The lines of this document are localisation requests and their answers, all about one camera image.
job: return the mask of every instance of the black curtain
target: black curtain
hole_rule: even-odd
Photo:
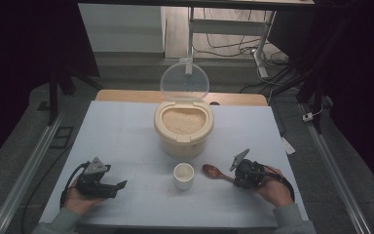
[[[331,117],[374,174],[374,1],[360,3],[329,64]]]
[[[78,4],[0,0],[0,147],[54,69],[99,76]]]

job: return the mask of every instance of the sleeve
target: sleeve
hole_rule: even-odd
[[[315,234],[314,224],[310,220],[303,220],[297,204],[278,207],[273,210],[278,229],[275,234]]]
[[[81,219],[80,215],[62,208],[53,222],[39,223],[32,234],[73,234],[79,219]]]

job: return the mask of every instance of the person's arm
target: person's arm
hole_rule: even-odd
[[[266,172],[277,173],[282,176],[281,170],[272,167],[265,167]],[[290,191],[281,182],[272,177],[266,176],[263,185],[257,190],[266,201],[272,203],[275,208],[275,215],[278,228],[275,234],[316,233],[313,223],[309,220],[303,220],[300,215],[299,207],[293,202]]]
[[[39,223],[32,234],[72,234],[75,233],[77,222],[85,215],[95,204],[105,199],[90,199],[80,194],[74,187],[76,180],[66,192],[65,203],[59,214],[51,223]]]

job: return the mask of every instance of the metal frame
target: metal frame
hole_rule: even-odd
[[[305,113],[303,106],[300,105],[301,111]],[[354,194],[351,192],[348,184],[346,183],[338,164],[336,163],[326,141],[322,134],[319,134],[315,126],[309,122],[307,123],[309,132],[311,133],[312,139],[318,148],[323,163],[329,172],[330,178],[335,184],[336,190],[342,199],[342,202],[347,207],[348,214],[352,220],[352,223],[357,231],[361,234],[371,234],[372,231],[367,223],[367,220],[360,209],[359,204],[356,201]]]
[[[26,189],[35,176],[35,173],[38,170],[38,167],[41,164],[48,147],[50,146],[51,140],[53,139],[60,122],[65,116],[65,112],[68,110],[68,104],[71,99],[72,97],[65,98],[65,105],[55,118],[53,124],[51,126],[47,126],[41,135],[38,144],[35,146],[34,150],[29,156],[29,159],[23,167],[22,172],[18,176],[17,181],[2,205],[0,210],[0,233],[5,233],[9,224],[11,223],[18,206],[25,195]]]
[[[193,35],[194,33],[209,33],[209,34],[223,34],[223,35],[248,35],[260,36],[257,50],[253,53],[254,61],[256,62],[260,78],[268,78],[266,68],[263,64],[261,55],[263,53],[264,45],[266,44],[267,36],[269,35],[273,19],[276,12],[270,12],[267,20],[262,21],[232,21],[232,20],[217,20],[217,19],[194,19],[194,7],[190,8],[189,18],[189,37],[187,48],[187,59],[193,61]]]

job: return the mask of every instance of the wall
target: wall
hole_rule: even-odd
[[[162,53],[166,8],[79,4],[94,52]]]

